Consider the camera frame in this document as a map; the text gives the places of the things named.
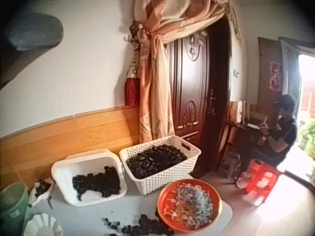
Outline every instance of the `pile of wire clippings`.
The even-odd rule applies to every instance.
[[[169,206],[166,205],[164,215],[170,215],[172,220],[195,230],[211,222],[213,203],[201,186],[182,183],[174,187],[172,192],[176,193],[176,199],[168,200],[175,204],[175,209],[168,210]]]

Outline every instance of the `white table surface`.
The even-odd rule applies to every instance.
[[[58,186],[54,186],[50,200],[53,209],[49,207],[47,200],[39,202],[36,206],[27,209],[25,222],[32,219],[35,214],[46,213],[56,218],[63,229],[63,236],[107,236],[109,234],[123,235],[104,225],[102,218],[109,221],[120,221],[121,225],[138,225],[140,214],[146,214],[150,219],[156,219],[155,210],[158,195],[161,189],[148,194],[140,195],[136,186],[125,176],[128,185],[126,195],[120,199],[102,204],[75,207],[68,204]],[[190,234],[194,236],[217,236],[232,219],[231,207],[222,202],[222,212],[217,220],[208,229]]]

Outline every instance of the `open doorway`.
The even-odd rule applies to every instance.
[[[315,58],[299,56],[301,96],[297,113],[298,138],[280,168],[315,183]]]

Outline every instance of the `red tassel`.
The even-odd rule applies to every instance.
[[[127,78],[125,83],[125,104],[126,106],[140,105],[140,80]]]

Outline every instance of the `green bucket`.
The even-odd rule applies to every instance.
[[[1,191],[1,228],[7,235],[21,235],[29,194],[22,182]]]

